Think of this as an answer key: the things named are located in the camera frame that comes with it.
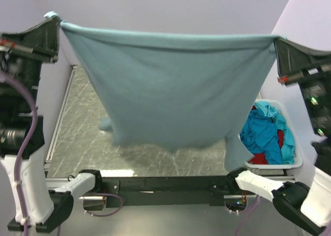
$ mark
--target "gray floor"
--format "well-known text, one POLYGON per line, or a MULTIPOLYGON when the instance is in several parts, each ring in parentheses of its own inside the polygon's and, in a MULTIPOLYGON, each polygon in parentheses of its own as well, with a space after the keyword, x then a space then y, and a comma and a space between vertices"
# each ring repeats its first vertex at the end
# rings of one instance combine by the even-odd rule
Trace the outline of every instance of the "gray floor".
MULTIPOLYGON (((98 129, 106 112, 82 68, 74 70, 62 121, 51 146, 49 178, 64 178, 81 169, 109 176, 224 175, 225 143, 205 150, 186 149, 174 156, 154 145, 113 147, 112 134, 98 129)), ((253 170, 283 174, 282 170, 253 170)))

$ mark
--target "light blue fabric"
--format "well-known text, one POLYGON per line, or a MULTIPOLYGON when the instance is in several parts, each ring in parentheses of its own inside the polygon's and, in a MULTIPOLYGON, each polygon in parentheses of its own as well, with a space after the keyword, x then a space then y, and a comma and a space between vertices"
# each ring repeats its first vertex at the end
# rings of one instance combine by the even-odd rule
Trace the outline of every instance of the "light blue fabric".
POLYGON ((264 153, 270 165, 283 164, 277 126, 263 110, 257 108, 250 111, 240 139, 251 153, 264 153))
POLYGON ((284 132, 284 145, 281 148, 281 156, 284 164, 293 164, 295 142, 293 134, 286 124, 286 119, 276 108, 265 101, 256 102, 255 106, 260 109, 266 117, 272 119, 278 130, 284 132))
POLYGON ((238 135, 279 36, 127 32, 66 21, 61 28, 111 118, 101 126, 113 129, 113 144, 175 152, 225 138, 226 169, 252 158, 238 135))

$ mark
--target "teal cloth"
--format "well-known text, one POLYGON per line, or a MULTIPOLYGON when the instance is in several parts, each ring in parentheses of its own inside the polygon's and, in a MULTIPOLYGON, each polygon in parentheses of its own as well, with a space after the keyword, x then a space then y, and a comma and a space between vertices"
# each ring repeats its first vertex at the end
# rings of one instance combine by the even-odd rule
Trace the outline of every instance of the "teal cloth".
POLYGON ((279 36, 128 32, 64 20, 61 28, 109 116, 102 127, 113 130, 113 144, 175 153, 225 138, 226 169, 252 158, 238 135, 279 36))
POLYGON ((286 119, 284 118, 284 116, 279 113, 277 108, 271 106, 265 101, 256 102, 255 107, 257 109, 260 109, 266 117, 272 119, 273 123, 277 127, 277 130, 282 130, 284 132, 284 144, 281 148, 282 161, 283 164, 294 164, 294 137, 291 130, 287 126, 286 119))

